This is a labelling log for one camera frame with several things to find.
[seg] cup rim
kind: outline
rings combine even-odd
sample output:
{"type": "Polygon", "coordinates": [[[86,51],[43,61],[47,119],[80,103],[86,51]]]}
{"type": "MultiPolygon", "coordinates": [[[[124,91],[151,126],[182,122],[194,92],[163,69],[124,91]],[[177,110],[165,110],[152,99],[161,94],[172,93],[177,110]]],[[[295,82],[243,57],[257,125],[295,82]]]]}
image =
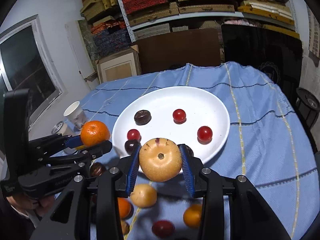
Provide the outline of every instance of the cup rim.
{"type": "Polygon", "coordinates": [[[72,103],[63,113],[63,116],[66,117],[70,114],[72,114],[76,109],[77,107],[80,105],[80,101],[76,101],[74,103],[72,103]]]}

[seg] blue tablecloth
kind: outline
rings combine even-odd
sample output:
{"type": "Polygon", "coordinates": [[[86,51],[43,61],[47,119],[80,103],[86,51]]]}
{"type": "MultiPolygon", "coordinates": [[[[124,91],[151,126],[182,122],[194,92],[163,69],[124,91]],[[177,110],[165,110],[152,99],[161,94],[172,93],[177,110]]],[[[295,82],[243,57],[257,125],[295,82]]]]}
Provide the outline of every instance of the blue tablecloth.
{"type": "MultiPolygon", "coordinates": [[[[217,67],[187,64],[167,70],[107,82],[89,93],[81,105],[89,120],[104,122],[112,131],[121,112],[151,91],[171,86],[207,90],[225,104],[230,114],[230,132],[221,152],[206,163],[220,175],[235,178],[245,174],[283,223],[292,239],[300,239],[319,212],[320,196],[316,163],[308,138],[292,106],[264,73],[251,66],[228,62],[217,67]]],[[[114,150],[98,161],[108,168],[118,162],[114,150]]],[[[149,183],[138,176],[137,184],[149,183]]],[[[169,220],[176,228],[168,239],[196,239],[197,230],[183,223],[188,199],[181,176],[152,183],[159,193],[149,209],[134,207],[127,222],[128,240],[158,239],[151,232],[157,220],[169,220]]],[[[95,239],[92,225],[91,239],[95,239]]],[[[225,200],[225,239],[230,238],[228,201],[225,200]]]]}

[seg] window frame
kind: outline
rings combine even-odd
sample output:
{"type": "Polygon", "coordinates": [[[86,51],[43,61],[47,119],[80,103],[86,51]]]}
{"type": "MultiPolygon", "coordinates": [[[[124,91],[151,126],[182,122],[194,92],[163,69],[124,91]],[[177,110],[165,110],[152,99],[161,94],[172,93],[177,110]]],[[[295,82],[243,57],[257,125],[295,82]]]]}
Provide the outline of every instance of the window frame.
{"type": "MultiPolygon", "coordinates": [[[[44,42],[43,35],[41,33],[40,28],[40,21],[38,15],[31,16],[23,21],[18,22],[17,24],[11,26],[4,32],[0,33],[0,44],[13,36],[14,34],[18,33],[19,31],[31,26],[33,36],[36,42],[36,46],[38,52],[40,54],[41,60],[44,64],[44,67],[47,70],[47,73],[55,86],[55,91],[41,103],[41,105],[33,112],[29,119],[29,127],[32,128],[33,124],[36,120],[50,107],[53,103],[62,95],[64,91],[64,86],[62,82],[58,79],[58,75],[56,73],[56,69],[53,64],[53,60],[51,59],[49,52],[47,50],[46,44],[44,42]]],[[[5,72],[4,64],[2,62],[1,50],[0,50],[0,75],[2,75],[4,79],[4,83],[7,87],[8,91],[12,91],[11,84],[5,72]]]]}

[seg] human hand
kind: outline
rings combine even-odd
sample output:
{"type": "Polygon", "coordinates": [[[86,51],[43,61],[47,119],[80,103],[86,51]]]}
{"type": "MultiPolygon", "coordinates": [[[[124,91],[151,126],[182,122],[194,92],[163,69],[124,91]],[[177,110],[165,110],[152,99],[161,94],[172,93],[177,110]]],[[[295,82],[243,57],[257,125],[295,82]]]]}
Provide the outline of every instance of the human hand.
{"type": "Polygon", "coordinates": [[[27,215],[26,210],[33,209],[36,213],[43,217],[48,210],[52,207],[54,196],[45,197],[39,201],[28,198],[23,193],[18,193],[13,196],[7,197],[8,202],[19,212],[27,215]]]}

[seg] brown board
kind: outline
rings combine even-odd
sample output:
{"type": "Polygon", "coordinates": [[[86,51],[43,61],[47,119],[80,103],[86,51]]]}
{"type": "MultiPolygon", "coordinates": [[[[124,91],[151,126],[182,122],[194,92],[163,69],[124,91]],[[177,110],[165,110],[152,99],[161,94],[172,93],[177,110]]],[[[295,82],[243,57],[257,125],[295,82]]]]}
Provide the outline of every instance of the brown board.
{"type": "Polygon", "coordinates": [[[218,33],[215,29],[172,32],[138,40],[142,74],[173,69],[191,63],[220,65],[218,33]]]}

